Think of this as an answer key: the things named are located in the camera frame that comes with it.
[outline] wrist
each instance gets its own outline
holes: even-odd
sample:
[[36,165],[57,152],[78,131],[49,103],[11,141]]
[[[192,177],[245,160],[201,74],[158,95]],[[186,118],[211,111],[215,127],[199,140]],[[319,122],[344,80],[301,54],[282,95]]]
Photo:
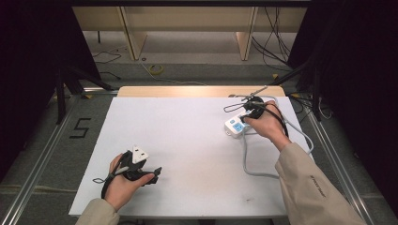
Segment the wrist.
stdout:
[[291,143],[290,139],[284,134],[278,134],[269,138],[275,147],[281,152],[288,144]]

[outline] beige sleeve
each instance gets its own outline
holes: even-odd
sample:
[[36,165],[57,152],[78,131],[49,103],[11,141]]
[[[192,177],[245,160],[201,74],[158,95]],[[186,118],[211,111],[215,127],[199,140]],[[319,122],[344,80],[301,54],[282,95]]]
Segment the beige sleeve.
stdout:
[[292,225],[366,224],[298,144],[282,150],[275,168]]
[[119,214],[103,199],[92,200],[76,224],[78,225],[116,225],[119,221]]

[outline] white table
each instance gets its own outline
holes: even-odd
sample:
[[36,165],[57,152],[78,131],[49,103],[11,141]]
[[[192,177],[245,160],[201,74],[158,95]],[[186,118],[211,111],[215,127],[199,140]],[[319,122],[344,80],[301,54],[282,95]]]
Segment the white table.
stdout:
[[[278,97],[285,116],[299,122],[287,97]],[[223,123],[235,115],[229,97],[115,97],[73,205],[79,216],[100,196],[109,163],[135,144],[149,155],[144,171],[162,166],[156,185],[141,187],[120,211],[138,218],[275,218],[286,215],[279,180],[249,176],[242,168],[242,140],[227,136]],[[288,126],[304,149],[302,135]],[[275,173],[279,152],[258,135],[247,137],[250,171]]]

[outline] metal bar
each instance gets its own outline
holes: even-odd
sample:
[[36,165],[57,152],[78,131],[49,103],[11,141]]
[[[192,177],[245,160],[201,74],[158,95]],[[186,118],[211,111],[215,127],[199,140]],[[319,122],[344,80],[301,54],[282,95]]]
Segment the metal bar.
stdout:
[[78,100],[79,97],[77,96],[73,96],[70,99],[70,106],[64,120],[61,122],[61,124],[56,125],[52,135],[50,136],[49,141],[47,141],[45,147],[43,148],[43,151],[40,154],[40,157],[38,158],[38,161],[32,169],[32,172],[27,177],[20,192],[9,207],[6,216],[3,218],[2,225],[14,225],[18,222],[18,219],[22,215],[23,210],[26,207],[33,190],[35,189],[39,178],[46,168],[47,162],[53,154],[53,151],[57,146],[62,133],[64,132],[65,126],[68,124],[69,117]]
[[360,193],[345,169],[343,162],[340,160],[339,155],[331,143],[328,133],[325,131],[322,123],[317,122],[317,119],[312,112],[309,113],[309,117],[316,135],[318,136],[319,141],[321,142],[323,149],[329,158],[330,164],[342,185],[346,198],[367,224],[375,224],[370,216],[365,202],[363,201]]

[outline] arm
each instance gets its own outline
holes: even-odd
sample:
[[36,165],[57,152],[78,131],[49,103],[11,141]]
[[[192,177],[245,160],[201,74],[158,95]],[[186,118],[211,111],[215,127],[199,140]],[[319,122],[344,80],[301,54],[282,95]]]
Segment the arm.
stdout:
[[[275,102],[267,103],[267,109],[279,115]],[[291,224],[365,224],[304,150],[284,135],[276,118],[264,112],[245,122],[281,152],[275,168]]]
[[[109,173],[115,167],[122,154],[115,157],[109,167]],[[76,224],[84,225],[116,225],[119,221],[117,211],[129,202],[134,192],[154,177],[153,173],[141,177],[139,180],[131,182],[123,175],[117,175],[105,193],[105,199],[92,200],[83,211]]]

